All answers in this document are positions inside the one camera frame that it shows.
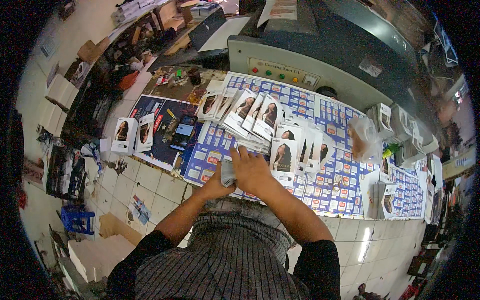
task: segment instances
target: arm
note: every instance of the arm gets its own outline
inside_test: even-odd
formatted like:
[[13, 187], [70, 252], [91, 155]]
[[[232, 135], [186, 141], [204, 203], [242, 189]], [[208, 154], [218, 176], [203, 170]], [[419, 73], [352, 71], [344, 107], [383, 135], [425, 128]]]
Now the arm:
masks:
[[222, 185], [220, 181], [221, 169], [222, 163], [218, 162], [215, 174], [211, 179], [155, 227], [155, 230], [160, 230], [173, 245], [178, 246], [190, 231], [205, 202], [226, 196], [235, 191], [236, 187], [234, 185], [228, 188]]
[[249, 154], [243, 146], [240, 153], [233, 148], [230, 152], [239, 188], [265, 202], [298, 243], [333, 241], [320, 218], [272, 177], [262, 155]]

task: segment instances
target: white tile floor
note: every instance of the white tile floor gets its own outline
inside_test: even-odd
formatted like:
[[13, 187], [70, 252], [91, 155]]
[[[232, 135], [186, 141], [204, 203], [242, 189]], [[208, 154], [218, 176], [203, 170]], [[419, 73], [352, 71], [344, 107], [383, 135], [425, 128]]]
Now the white tile floor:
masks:
[[[144, 85], [144, 82], [138, 83], [138, 86], [134, 85], [125, 92], [128, 100], [117, 104], [111, 113], [104, 130], [105, 136], [113, 135], [116, 118], [124, 116], [124, 111], [129, 111], [133, 107], [135, 102], [132, 100], [140, 96]], [[116, 163], [119, 157], [113, 153], [102, 153], [102, 159]], [[128, 226], [146, 235], [192, 194], [191, 186], [168, 174], [163, 174], [130, 157], [122, 156], [120, 161], [126, 164], [123, 173], [117, 175], [115, 170], [106, 167], [104, 175], [96, 185], [95, 194], [87, 200], [89, 209], [96, 212], [95, 238], [99, 237], [100, 215], [111, 212]], [[152, 211], [150, 222], [145, 226], [136, 219], [133, 222], [128, 220], [127, 206], [134, 195], [137, 195]], [[406, 273], [412, 257], [419, 250], [425, 231], [422, 220], [365, 221], [331, 217], [320, 219], [329, 228], [337, 246], [342, 299], [352, 299], [357, 295], [358, 286], [362, 283], [366, 283], [367, 292], [375, 292], [382, 296], [390, 292], [392, 299], [398, 299], [411, 282], [410, 276]], [[189, 236], [179, 247], [186, 247]], [[300, 246], [288, 252], [290, 273], [293, 273], [300, 253]]]

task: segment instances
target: blue plastic stool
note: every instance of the blue plastic stool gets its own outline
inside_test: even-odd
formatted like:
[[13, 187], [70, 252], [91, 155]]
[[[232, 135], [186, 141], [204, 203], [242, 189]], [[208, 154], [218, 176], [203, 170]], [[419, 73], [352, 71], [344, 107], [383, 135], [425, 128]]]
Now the blue plastic stool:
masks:
[[61, 208], [61, 221], [69, 232], [94, 235], [95, 233], [90, 230], [90, 218], [93, 217], [95, 217], [95, 213], [78, 211], [78, 208], [74, 206], [64, 206]]

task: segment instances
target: plastic bag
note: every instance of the plastic bag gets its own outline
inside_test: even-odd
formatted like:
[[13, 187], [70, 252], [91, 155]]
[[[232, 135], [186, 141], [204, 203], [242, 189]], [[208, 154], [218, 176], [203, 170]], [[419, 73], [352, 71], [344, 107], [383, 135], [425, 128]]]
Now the plastic bag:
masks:
[[355, 160], [361, 163], [381, 163], [383, 143], [371, 119], [350, 119], [348, 121], [348, 135], [353, 140], [352, 154]]

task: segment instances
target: machine control panel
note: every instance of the machine control panel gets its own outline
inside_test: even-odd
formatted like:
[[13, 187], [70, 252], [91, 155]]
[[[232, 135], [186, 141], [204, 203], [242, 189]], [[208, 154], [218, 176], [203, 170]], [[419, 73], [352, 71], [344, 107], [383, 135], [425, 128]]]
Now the machine control panel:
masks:
[[283, 82], [313, 91], [320, 77], [283, 64], [249, 58], [249, 75]]

